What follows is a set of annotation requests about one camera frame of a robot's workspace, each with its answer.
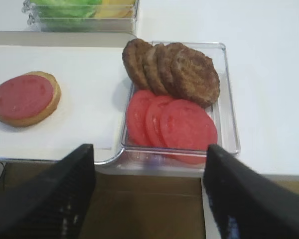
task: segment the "cooked meat patty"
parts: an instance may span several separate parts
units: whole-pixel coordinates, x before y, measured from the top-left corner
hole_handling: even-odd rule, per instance
[[[182,98],[203,108],[219,97],[219,77],[212,59],[194,49],[179,51],[172,62],[175,85]]]
[[[174,77],[171,73],[171,64],[175,55],[182,49],[187,48],[185,45],[179,42],[170,43],[166,47],[159,48],[157,51],[158,59],[158,72],[161,78],[161,81],[167,91],[174,96],[179,98],[180,95],[177,92],[175,87]]]
[[[143,67],[145,70],[145,75],[148,80],[148,84],[152,91],[156,95],[169,95],[165,86],[161,82],[161,78],[158,73],[157,68],[157,50],[159,48],[164,48],[164,44],[157,44],[153,48],[147,51],[143,58]]]
[[[144,69],[143,57],[152,48],[148,42],[139,38],[129,41],[122,53],[123,64],[130,79],[142,90],[150,90]]]

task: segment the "bun with tomato slice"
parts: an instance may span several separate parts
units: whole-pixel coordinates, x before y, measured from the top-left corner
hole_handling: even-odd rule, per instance
[[[0,121],[14,127],[27,127],[51,115],[61,98],[53,75],[34,71],[0,85]]]

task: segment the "white countertop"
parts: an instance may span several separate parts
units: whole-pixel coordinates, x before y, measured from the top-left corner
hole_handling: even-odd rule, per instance
[[[22,2],[0,0],[0,30],[29,29]],[[140,38],[227,46],[238,158],[299,176],[299,0],[141,0],[140,9]]]

